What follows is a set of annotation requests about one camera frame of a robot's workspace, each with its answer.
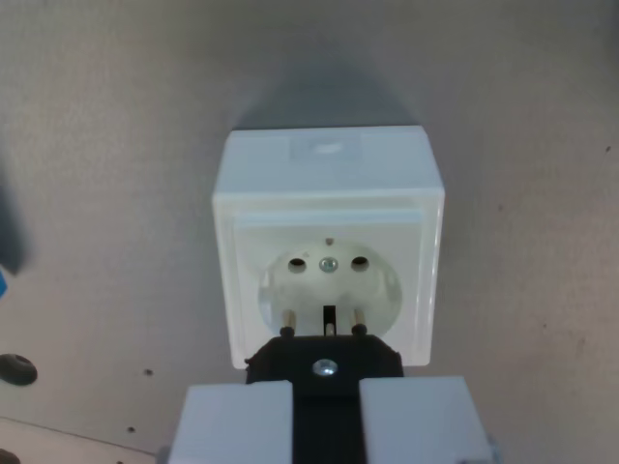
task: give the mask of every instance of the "screw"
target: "screw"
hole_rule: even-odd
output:
[[[320,260],[320,269],[325,273],[334,273],[338,269],[338,260],[336,258],[327,257]]]
[[[338,364],[331,360],[318,360],[313,364],[311,370],[320,377],[329,377],[338,372]]]

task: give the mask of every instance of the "white socket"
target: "white socket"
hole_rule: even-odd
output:
[[[427,364],[443,198],[420,127],[231,133],[213,204],[235,367],[286,311],[322,334],[324,306],[338,334],[361,310],[405,365]]]
[[[296,335],[324,334],[324,308],[335,307],[338,334],[351,334],[363,314],[370,334],[382,336],[402,305],[398,274],[368,246],[325,238],[284,253],[260,280],[260,312],[278,334],[286,311]]]

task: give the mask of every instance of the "gray wall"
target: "gray wall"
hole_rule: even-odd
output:
[[[618,52],[615,1],[3,1],[0,353],[40,380],[0,417],[168,444],[187,385],[243,379],[226,134],[417,122],[448,198],[411,373],[464,375],[510,462],[616,462]]]

